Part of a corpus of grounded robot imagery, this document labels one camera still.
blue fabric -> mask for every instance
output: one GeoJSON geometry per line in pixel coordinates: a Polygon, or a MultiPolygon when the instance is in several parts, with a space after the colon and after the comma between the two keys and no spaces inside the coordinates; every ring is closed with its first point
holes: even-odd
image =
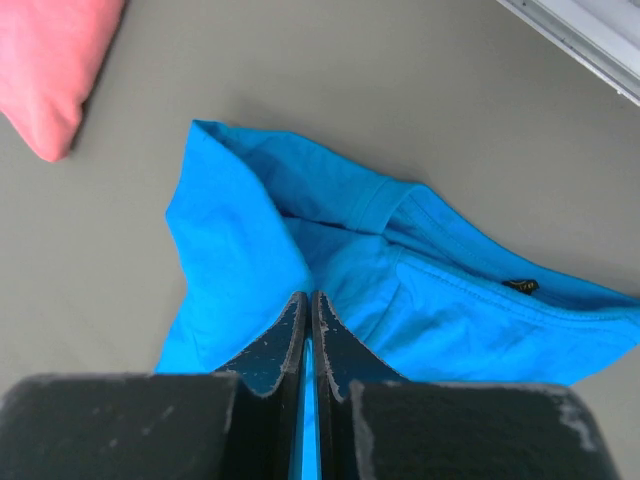
{"type": "MultiPolygon", "coordinates": [[[[346,326],[413,380],[568,385],[640,338],[639,300],[534,265],[428,187],[292,133],[194,121],[167,221],[188,291],[158,372],[214,370],[296,290],[327,292],[346,326]],[[540,289],[501,284],[512,279],[540,289]]],[[[317,472],[309,391],[305,479],[317,472]]]]}

blue garment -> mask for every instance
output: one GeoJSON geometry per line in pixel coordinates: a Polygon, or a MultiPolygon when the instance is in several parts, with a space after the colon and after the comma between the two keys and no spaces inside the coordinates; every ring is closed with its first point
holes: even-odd
{"type": "MultiPolygon", "coordinates": [[[[420,381],[568,385],[640,338],[640,300],[534,265],[428,187],[292,133],[194,121],[167,222],[188,292],[158,372],[214,370],[296,290],[327,292],[358,338],[420,381]],[[501,284],[513,279],[540,288],[501,284]]],[[[311,478],[313,460],[303,469],[311,478]]]]}

gray surface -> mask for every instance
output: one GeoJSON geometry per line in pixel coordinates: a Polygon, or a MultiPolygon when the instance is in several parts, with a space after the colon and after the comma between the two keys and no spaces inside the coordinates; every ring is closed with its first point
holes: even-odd
{"type": "MultiPolygon", "coordinates": [[[[163,215],[193,117],[424,181],[531,260],[640,294],[640,109],[492,0],[137,1],[70,159],[0,120],[0,388],[152,368],[184,294],[163,215]]],[[[577,387],[627,479],[639,362],[577,387]]]]}

pink fabric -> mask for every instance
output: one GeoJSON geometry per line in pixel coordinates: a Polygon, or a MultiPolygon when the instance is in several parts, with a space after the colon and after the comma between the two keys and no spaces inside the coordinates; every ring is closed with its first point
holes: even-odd
{"type": "Polygon", "coordinates": [[[0,110],[44,160],[69,152],[124,0],[0,0],[0,110]]]}

black tag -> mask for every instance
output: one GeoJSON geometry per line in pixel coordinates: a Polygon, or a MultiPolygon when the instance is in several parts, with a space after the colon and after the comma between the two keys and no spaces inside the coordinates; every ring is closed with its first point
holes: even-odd
{"type": "Polygon", "coordinates": [[[506,282],[502,282],[502,284],[526,295],[531,295],[535,290],[540,288],[540,285],[538,285],[538,282],[535,280],[507,280],[506,282]]]}

